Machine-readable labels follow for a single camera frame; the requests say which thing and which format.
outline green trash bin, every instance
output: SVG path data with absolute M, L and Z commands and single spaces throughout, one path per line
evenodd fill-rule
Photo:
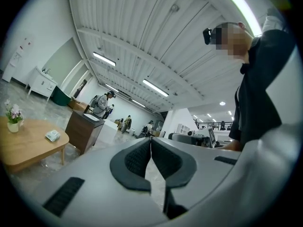
M 53 91 L 52 101 L 60 106 L 66 106 L 71 101 L 71 97 L 56 86 Z

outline small package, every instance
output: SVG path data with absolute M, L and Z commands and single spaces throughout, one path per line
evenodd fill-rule
M 45 137 L 47 137 L 51 142 L 60 138 L 60 133 L 56 130 L 49 131 L 46 133 Z

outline marble floor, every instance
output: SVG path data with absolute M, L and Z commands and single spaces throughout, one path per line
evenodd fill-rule
M 45 97 L 32 92 L 27 98 L 27 90 L 13 81 L 7 83 L 0 80 L 0 116 L 5 115 L 4 102 L 9 99 L 12 104 L 18 104 L 26 118 L 48 120 L 49 122 L 65 130 L 68 120 L 71 116 L 72 109 L 67 106 L 59 106 L 52 100 L 46 102 Z M 123 143 L 128 140 L 134 140 L 134 136 L 117 132 L 112 144 L 97 141 L 91 150 L 102 150 L 113 147 L 115 144 Z M 65 147 L 65 165 L 70 164 L 79 156 L 79 151 L 73 145 L 67 144 Z M 11 174 L 11 180 L 14 185 L 22 192 L 30 195 L 31 192 L 44 179 L 60 170 L 61 153 L 57 152 L 40 162 L 25 168 L 16 174 Z M 146 168 L 145 178 L 151 182 L 151 197 L 163 209 L 165 180 L 158 171 L 156 165 L 151 159 Z

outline white ceiling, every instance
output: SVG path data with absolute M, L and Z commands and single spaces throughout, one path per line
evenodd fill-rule
M 188 107 L 191 113 L 204 114 L 220 101 L 230 102 L 225 108 L 234 109 L 234 92 L 242 80 L 240 62 L 215 56 L 202 34 L 206 27 L 226 20 L 244 21 L 230 1 L 230 7 L 224 6 L 224 0 L 70 3 L 81 44 L 101 83 L 122 90 L 153 112 Z M 96 60 L 94 51 L 115 61 L 116 66 Z M 169 97 L 150 89 L 143 79 Z

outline person wearing backpack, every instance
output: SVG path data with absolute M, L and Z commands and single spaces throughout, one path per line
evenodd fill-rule
M 106 108 L 108 108 L 108 99 L 115 98 L 115 93 L 113 91 L 109 91 L 107 94 L 102 96 L 95 96 L 91 100 L 90 106 L 93 108 L 93 114 L 99 118 L 106 112 Z

